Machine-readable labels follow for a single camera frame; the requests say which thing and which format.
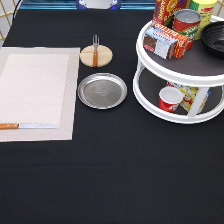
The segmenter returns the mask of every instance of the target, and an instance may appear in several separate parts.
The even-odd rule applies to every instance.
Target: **cereal box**
[[[157,0],[153,21],[172,28],[174,12],[186,8],[187,3],[188,0]]]
[[[191,105],[194,102],[194,99],[197,95],[198,92],[198,88],[197,87],[189,87],[189,86],[183,86],[177,83],[172,83],[172,82],[167,82],[167,86],[172,86],[172,87],[176,87],[177,89],[179,89],[182,93],[185,94],[185,97],[183,98],[182,102],[180,103],[180,105],[187,111],[189,112]],[[197,112],[197,114],[201,113],[202,109],[205,106],[205,103],[210,95],[211,91],[208,90],[207,94],[205,95],[205,98],[203,99],[203,102]]]
[[[161,30],[151,27],[146,31],[143,46],[146,50],[153,52],[163,59],[173,56],[177,40],[166,35]]]
[[[186,47],[187,47],[189,38],[187,36],[184,36],[180,33],[175,32],[174,30],[171,30],[159,23],[154,24],[153,27],[155,27],[157,30],[160,30],[161,32],[165,33],[170,38],[175,38],[177,40],[173,56],[178,59],[182,58],[186,51]]]

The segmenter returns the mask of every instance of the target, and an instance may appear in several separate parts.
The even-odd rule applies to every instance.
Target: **white turntable organizer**
[[[211,18],[211,22],[222,21],[222,20],[223,19],[216,16],[212,16]],[[152,21],[147,23],[142,28],[136,43],[138,65],[137,65],[137,71],[135,73],[135,77],[133,80],[133,91],[139,103],[152,114],[164,120],[175,122],[175,123],[182,123],[182,124],[200,123],[217,116],[224,109],[224,74],[215,75],[215,76],[191,76],[191,75],[182,74],[180,72],[172,71],[171,69],[167,69],[161,66],[160,64],[158,64],[155,60],[152,59],[152,57],[149,57],[149,55],[145,52],[143,48],[143,38],[144,38],[146,30],[151,26],[151,23]],[[139,87],[139,79],[143,71],[144,73],[146,71],[151,72],[148,74],[149,79],[151,75],[156,75],[160,79],[163,79],[166,81],[179,83],[185,86],[199,87],[197,96],[191,106],[190,111],[188,113],[186,112],[187,113],[186,115],[181,115],[181,114],[178,114],[177,112],[169,113],[169,112],[165,112],[161,110],[158,107],[158,105],[155,105],[155,103],[153,104],[149,102],[149,100],[146,99],[146,97],[142,94]],[[200,105],[202,104],[202,101],[209,87],[221,88],[221,91],[220,91],[221,94],[218,99],[219,101],[217,105],[215,105],[213,108],[210,108],[209,111],[203,113],[203,110],[202,110],[201,114],[197,115],[197,111],[200,108]]]

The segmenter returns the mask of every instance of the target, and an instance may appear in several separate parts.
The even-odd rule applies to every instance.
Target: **white placemat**
[[[72,139],[79,48],[2,48],[0,123],[57,129],[0,130],[0,141]]]

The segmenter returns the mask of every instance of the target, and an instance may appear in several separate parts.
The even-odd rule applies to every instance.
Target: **plastic container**
[[[191,0],[189,8],[202,15],[201,23],[198,28],[195,40],[201,39],[201,32],[210,23],[217,0]]]
[[[160,90],[159,97],[160,109],[173,113],[183,100],[184,95],[180,90],[167,86]]]

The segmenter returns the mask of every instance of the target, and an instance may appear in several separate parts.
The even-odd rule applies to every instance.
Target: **fork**
[[[97,35],[93,35],[93,47],[94,47],[94,52],[93,52],[93,68],[97,67],[98,63],[98,51],[97,47],[99,46],[99,37],[97,38]]]

